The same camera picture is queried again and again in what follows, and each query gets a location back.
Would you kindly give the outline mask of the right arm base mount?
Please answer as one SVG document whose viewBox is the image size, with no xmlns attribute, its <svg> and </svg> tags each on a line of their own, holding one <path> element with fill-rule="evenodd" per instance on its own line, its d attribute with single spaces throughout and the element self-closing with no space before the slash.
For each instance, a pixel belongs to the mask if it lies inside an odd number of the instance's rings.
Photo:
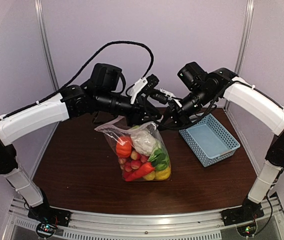
<svg viewBox="0 0 284 240">
<path fill-rule="evenodd" d="M 235 225 L 241 237 L 253 237 L 258 232 L 257 219 L 263 217 L 261 204 L 257 206 L 239 206 L 228 208 L 221 212 L 224 226 Z"/>
</svg>

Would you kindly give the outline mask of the yellow toy bell pepper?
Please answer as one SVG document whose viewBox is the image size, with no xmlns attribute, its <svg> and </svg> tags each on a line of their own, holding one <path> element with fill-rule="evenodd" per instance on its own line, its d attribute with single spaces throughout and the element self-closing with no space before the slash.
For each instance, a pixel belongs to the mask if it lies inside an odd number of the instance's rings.
<svg viewBox="0 0 284 240">
<path fill-rule="evenodd" d="M 164 181 L 171 176 L 171 168 L 168 166 L 166 169 L 155 172 L 155 180 Z"/>
</svg>

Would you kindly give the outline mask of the orange toy pumpkin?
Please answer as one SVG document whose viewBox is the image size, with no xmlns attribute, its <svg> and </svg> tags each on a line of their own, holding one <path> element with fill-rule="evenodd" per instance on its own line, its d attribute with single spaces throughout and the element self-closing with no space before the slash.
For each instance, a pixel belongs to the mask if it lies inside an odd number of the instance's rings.
<svg viewBox="0 0 284 240">
<path fill-rule="evenodd" d="M 132 153 L 133 142 L 130 136 L 120 136 L 117 139 L 115 153 L 120 158 L 128 158 Z"/>
</svg>

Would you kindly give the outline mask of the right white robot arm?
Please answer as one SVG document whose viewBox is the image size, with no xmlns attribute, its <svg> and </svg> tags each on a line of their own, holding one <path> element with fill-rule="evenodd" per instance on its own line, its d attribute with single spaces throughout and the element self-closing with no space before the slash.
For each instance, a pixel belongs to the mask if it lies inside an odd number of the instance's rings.
<svg viewBox="0 0 284 240">
<path fill-rule="evenodd" d="M 261 172 L 241 207 L 232 210 L 232 215 L 248 221 L 258 212 L 261 201 L 284 170 L 284 106 L 224 67 L 207 73 L 196 62 L 190 62 L 177 75 L 190 93 L 182 100 L 174 99 L 165 110 L 161 123 L 168 123 L 167 128 L 190 127 L 193 124 L 190 116 L 204 105 L 211 107 L 224 98 L 259 119 L 274 134 Z"/>
</svg>

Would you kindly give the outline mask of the yellow toy pear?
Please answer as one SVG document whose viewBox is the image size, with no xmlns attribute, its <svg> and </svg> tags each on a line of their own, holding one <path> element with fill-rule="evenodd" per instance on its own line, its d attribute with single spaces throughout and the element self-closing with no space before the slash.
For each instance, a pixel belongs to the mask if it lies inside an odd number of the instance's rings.
<svg viewBox="0 0 284 240">
<path fill-rule="evenodd" d="M 145 176 L 143 176 L 143 179 L 146 180 L 146 181 L 153 181 L 155 179 L 155 172 L 151 172 Z"/>
</svg>

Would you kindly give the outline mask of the clear polka dot zip bag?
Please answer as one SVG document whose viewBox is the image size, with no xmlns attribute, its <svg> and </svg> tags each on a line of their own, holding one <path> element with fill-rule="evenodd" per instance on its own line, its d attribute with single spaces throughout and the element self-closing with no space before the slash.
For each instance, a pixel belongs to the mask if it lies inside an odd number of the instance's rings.
<svg viewBox="0 0 284 240">
<path fill-rule="evenodd" d="M 102 133 L 117 156 L 122 179 L 127 182 L 167 181 L 171 160 L 158 126 L 154 122 L 129 127 L 124 117 L 95 128 Z"/>
</svg>

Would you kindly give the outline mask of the orange toy carrot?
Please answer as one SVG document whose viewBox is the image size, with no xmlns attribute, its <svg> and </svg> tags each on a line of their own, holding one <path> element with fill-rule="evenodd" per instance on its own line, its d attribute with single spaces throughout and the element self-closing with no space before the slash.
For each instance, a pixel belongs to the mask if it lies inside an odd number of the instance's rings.
<svg viewBox="0 0 284 240">
<path fill-rule="evenodd" d="M 131 173 L 124 180 L 126 182 L 147 181 L 144 180 L 143 176 L 151 172 L 165 170 L 167 167 L 171 168 L 169 155 L 161 148 L 158 148 L 149 156 L 146 163 L 144 163 L 138 170 Z"/>
</svg>

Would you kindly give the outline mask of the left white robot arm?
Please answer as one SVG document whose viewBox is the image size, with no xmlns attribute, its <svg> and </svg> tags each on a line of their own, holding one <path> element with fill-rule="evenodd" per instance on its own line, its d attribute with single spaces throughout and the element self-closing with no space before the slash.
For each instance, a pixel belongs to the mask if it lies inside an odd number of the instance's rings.
<svg viewBox="0 0 284 240">
<path fill-rule="evenodd" d="M 45 126 L 71 120 L 86 113 L 107 112 L 125 116 L 130 125 L 144 123 L 146 113 L 140 95 L 152 90 L 159 79 L 155 75 L 140 78 L 128 96 L 116 92 L 122 70 L 116 66 L 97 63 L 90 78 L 81 85 L 70 85 L 47 100 L 26 109 L 0 116 L 0 175 L 26 200 L 43 222 L 54 218 L 54 211 L 17 161 L 13 142 Z"/>
</svg>

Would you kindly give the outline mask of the toy cabbage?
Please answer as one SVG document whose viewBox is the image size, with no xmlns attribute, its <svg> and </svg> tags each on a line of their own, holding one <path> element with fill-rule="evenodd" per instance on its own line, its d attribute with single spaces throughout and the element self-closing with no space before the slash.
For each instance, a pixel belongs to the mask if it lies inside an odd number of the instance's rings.
<svg viewBox="0 0 284 240">
<path fill-rule="evenodd" d="M 135 150 L 140 154 L 150 156 L 159 148 L 158 140 L 148 130 L 133 132 L 130 137 Z"/>
</svg>

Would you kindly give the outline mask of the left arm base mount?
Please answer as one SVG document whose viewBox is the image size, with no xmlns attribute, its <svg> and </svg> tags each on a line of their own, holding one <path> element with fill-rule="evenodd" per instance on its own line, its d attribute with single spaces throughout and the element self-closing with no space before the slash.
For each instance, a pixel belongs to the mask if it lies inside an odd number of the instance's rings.
<svg viewBox="0 0 284 240">
<path fill-rule="evenodd" d="M 39 222 L 35 233 L 40 239 L 51 238 L 59 229 L 58 226 L 69 226 L 72 213 L 69 210 L 51 207 L 46 196 L 43 197 L 43 203 L 36 207 L 30 206 L 25 198 L 23 200 L 24 207 L 28 210 L 27 216 Z"/>
</svg>

